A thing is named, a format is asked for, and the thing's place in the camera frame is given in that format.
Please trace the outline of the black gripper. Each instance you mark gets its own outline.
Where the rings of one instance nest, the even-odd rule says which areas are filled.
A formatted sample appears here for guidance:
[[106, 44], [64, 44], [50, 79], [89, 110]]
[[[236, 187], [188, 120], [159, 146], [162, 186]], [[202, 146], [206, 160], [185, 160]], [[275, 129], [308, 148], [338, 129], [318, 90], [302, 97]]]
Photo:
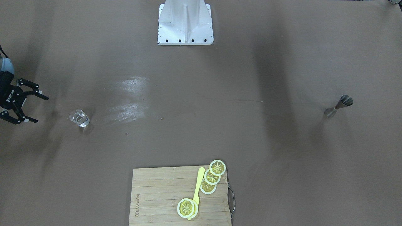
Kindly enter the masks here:
[[[24, 114], [21, 107], [26, 102], [26, 96], [35, 95], [43, 100], [49, 100], [49, 97], [42, 94], [37, 83], [20, 78], [17, 79], [17, 86], [11, 84], [14, 79], [14, 74], [11, 72], [0, 73], [0, 104], [3, 110], [1, 111], [0, 118], [12, 124], [20, 124], [22, 122], [37, 123], [38, 120], [28, 117]], [[20, 87], [27, 86], [31, 88], [30, 91], [22, 91]], [[13, 111], [16, 118], [10, 116], [9, 112]]]

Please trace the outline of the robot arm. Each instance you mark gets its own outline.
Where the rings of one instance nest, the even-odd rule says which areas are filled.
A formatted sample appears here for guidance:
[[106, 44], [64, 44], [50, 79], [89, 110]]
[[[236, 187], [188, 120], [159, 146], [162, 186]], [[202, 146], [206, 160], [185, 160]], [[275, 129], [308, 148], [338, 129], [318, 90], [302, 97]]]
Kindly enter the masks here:
[[17, 79], [16, 85], [12, 85], [14, 73], [12, 61], [1, 49], [0, 118], [15, 125], [22, 122], [37, 123], [38, 120], [26, 116], [22, 110], [27, 96], [34, 95], [43, 100], [49, 100], [49, 97], [42, 94], [37, 83], [23, 78]]

